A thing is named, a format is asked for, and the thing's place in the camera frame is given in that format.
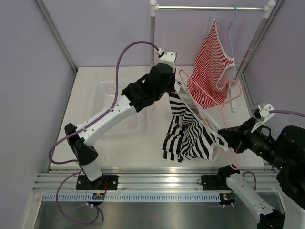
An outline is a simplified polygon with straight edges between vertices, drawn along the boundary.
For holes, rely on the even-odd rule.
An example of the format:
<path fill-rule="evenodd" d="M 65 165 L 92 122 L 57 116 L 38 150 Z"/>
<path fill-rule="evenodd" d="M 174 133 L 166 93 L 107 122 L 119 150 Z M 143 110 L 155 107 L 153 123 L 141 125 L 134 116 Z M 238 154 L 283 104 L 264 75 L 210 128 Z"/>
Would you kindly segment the black white striped tank top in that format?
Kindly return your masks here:
<path fill-rule="evenodd" d="M 162 146 L 163 159 L 214 161 L 222 151 L 230 150 L 226 140 L 200 119 L 184 88 L 169 93 L 169 103 L 173 116 Z"/>

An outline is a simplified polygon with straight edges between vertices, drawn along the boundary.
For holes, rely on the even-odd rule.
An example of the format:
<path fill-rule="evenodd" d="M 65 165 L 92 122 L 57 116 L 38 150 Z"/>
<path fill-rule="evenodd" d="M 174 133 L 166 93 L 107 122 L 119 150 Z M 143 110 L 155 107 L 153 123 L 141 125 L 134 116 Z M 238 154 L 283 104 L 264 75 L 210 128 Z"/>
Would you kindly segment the pink wire hanger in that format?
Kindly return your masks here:
<path fill-rule="evenodd" d="M 187 77 L 189 77 L 189 75 L 188 75 L 183 69 L 181 69 L 181 70 L 179 71 L 179 77 L 180 77 L 180 79 L 182 80 L 183 85 L 186 87 L 186 82 L 185 82 L 185 80 L 183 79 L 183 77 L 181 76 L 181 73 L 184 73 Z M 242 94 L 242 87 L 241 87 L 241 84 L 240 84 L 238 81 L 236 81 L 236 80 L 229 80 L 228 82 L 230 83 L 230 85 L 233 85 L 233 84 L 238 85 L 238 87 L 239 87 L 239 94 L 238 94 L 237 96 L 233 97 L 233 98 L 230 98 L 229 100 L 227 100 L 227 101 L 225 101 L 225 102 L 223 102 L 223 103 L 218 103 L 216 100 L 214 100 L 214 99 L 212 98 L 212 100 L 213 100 L 214 102 L 216 102 L 216 103 L 221 107 L 222 118 L 223 118 L 223 122 L 224 122 L 225 129 L 228 128 L 228 125 L 227 125 L 227 122 L 226 122 L 226 119 L 225 119 L 224 106 L 225 106 L 226 104 L 228 104 L 228 103 L 231 103 L 233 100 L 239 98 L 239 97 L 241 96 L 241 94 Z M 194 99 L 192 96 L 191 96 L 191 98 L 194 100 L 195 106 L 196 106 L 196 108 L 198 109 L 200 116 L 203 118 L 204 122 L 208 125 L 208 123 L 207 123 L 207 121 L 206 121 L 206 119 L 205 119 L 203 113 L 199 110 L 199 107 L 198 107 L 198 105 L 197 105 L 195 99 Z M 237 170 L 237 169 L 239 169 L 238 160 L 237 160 L 235 154 L 234 154 L 232 151 L 230 151 L 230 152 L 231 152 L 231 154 L 232 154 L 232 156 L 233 156 L 233 158 L 234 158 L 234 161 L 235 161 L 235 164 L 236 164 L 236 168 L 233 167 L 233 164 L 232 164 L 231 161 L 229 160 L 229 157 L 227 156 L 227 154 L 225 153 L 225 151 L 222 150 L 222 153 L 223 153 L 224 157 L 226 158 L 226 160 L 227 160 L 229 166 L 230 166 L 233 170 Z"/>

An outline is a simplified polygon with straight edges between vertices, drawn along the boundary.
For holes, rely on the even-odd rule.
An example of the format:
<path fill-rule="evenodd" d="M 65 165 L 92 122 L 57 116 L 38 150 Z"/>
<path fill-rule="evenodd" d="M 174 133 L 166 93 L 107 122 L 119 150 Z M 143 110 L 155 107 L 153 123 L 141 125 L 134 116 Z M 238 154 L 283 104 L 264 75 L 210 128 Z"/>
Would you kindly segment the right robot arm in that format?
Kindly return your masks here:
<path fill-rule="evenodd" d="M 239 154 L 249 149 L 279 170 L 277 181 L 285 200 L 281 213 L 267 204 L 238 172 L 216 177 L 218 187 L 230 188 L 250 210 L 259 229 L 303 229 L 305 227 L 305 130 L 286 126 L 277 139 L 264 135 L 258 121 L 250 118 L 241 126 L 221 129 L 218 134 Z"/>

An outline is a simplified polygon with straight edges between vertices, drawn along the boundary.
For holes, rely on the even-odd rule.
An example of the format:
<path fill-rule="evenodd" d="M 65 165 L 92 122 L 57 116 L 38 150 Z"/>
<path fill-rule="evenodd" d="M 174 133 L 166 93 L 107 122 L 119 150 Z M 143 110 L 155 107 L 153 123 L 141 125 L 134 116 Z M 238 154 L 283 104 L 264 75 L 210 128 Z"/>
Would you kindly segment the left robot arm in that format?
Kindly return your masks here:
<path fill-rule="evenodd" d="M 96 161 L 98 152 L 93 145 L 119 122 L 153 105 L 164 93 L 173 92 L 175 73 L 174 63 L 160 62 L 149 73 L 124 88 L 110 108 L 82 124 L 69 123 L 65 126 L 68 144 L 91 189 L 97 190 L 103 184 L 103 173 Z"/>

